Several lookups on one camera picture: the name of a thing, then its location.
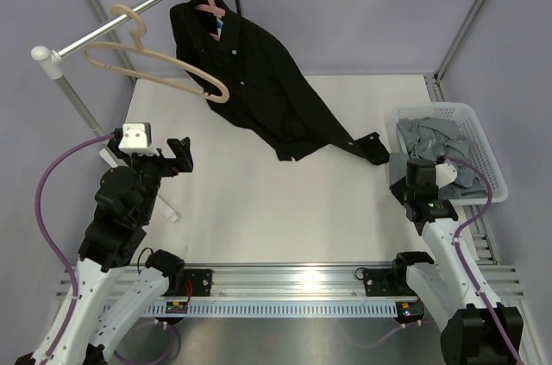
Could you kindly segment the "grey shirt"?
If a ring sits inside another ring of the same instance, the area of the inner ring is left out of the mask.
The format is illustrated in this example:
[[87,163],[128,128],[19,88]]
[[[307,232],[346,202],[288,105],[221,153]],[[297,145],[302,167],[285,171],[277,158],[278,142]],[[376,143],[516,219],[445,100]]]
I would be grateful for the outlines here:
[[[463,135],[452,121],[423,117],[400,119],[396,125],[406,146],[405,153],[393,153],[389,160],[389,183],[392,186],[406,174],[406,162],[419,158],[437,162],[440,157],[453,157],[469,162],[474,142]],[[487,190],[475,171],[453,162],[457,177],[452,184],[439,189],[440,199],[487,198]]]

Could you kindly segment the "beige plastic hanger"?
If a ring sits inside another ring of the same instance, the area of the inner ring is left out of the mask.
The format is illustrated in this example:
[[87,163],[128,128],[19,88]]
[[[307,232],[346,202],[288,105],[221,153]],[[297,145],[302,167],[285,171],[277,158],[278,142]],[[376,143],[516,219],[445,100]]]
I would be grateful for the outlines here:
[[[224,104],[229,101],[229,98],[230,98],[229,89],[221,80],[199,69],[198,67],[195,67],[182,60],[178,60],[166,54],[159,53],[154,50],[145,48],[142,43],[142,38],[147,33],[146,23],[142,20],[141,16],[133,9],[131,9],[129,6],[126,6],[124,4],[115,4],[111,7],[110,13],[112,15],[116,15],[116,14],[127,15],[132,21],[135,22],[135,28],[129,31],[129,35],[133,44],[129,45],[129,44],[124,44],[121,42],[113,42],[113,41],[93,41],[91,43],[88,43],[81,49],[81,53],[83,57],[90,64],[98,68],[103,68],[105,70],[109,70],[112,72],[118,72],[128,77],[144,79],[146,81],[150,81],[159,85],[172,87],[173,89],[176,89],[176,90],[185,91],[217,104]],[[124,68],[121,66],[113,66],[113,65],[100,62],[99,60],[92,58],[90,55],[91,50],[100,50],[100,49],[109,49],[109,50],[114,50],[118,52],[132,53],[141,57],[149,58],[151,60],[158,60],[162,63],[167,63],[169,65],[176,66],[178,69],[184,70],[189,74],[199,77],[202,80],[206,81],[207,83],[213,85],[218,90],[218,93],[215,93],[215,94],[208,93],[207,91],[199,90],[189,85],[174,83],[169,79],[163,79],[153,74],[148,74],[148,73],[132,70],[129,68]]]

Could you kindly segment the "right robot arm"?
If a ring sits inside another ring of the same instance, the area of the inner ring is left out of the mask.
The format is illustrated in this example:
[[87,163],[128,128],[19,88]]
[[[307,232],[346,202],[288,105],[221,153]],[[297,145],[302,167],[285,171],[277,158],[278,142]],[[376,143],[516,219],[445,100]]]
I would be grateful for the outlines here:
[[522,315],[493,291],[467,249],[469,223],[460,222],[451,202],[439,196],[456,180],[457,164],[392,155],[389,189],[429,251],[401,252],[389,268],[359,267],[354,277],[368,296],[416,298],[441,332],[447,364],[520,364]]

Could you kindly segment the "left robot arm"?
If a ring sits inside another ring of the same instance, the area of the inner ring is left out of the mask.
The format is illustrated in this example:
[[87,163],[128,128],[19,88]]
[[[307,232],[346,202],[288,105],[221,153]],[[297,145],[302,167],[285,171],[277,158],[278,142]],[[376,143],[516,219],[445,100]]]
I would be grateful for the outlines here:
[[160,149],[144,154],[124,151],[120,129],[103,136],[108,149],[124,161],[100,179],[93,219],[71,265],[48,234],[41,214],[46,182],[41,180],[34,210],[41,234],[69,274],[71,287],[39,347],[17,359],[19,364],[106,364],[116,346],[158,297],[179,293],[185,263],[165,250],[153,252],[132,287],[103,312],[104,302],[143,241],[164,178],[193,170],[189,138],[170,139],[174,156]]

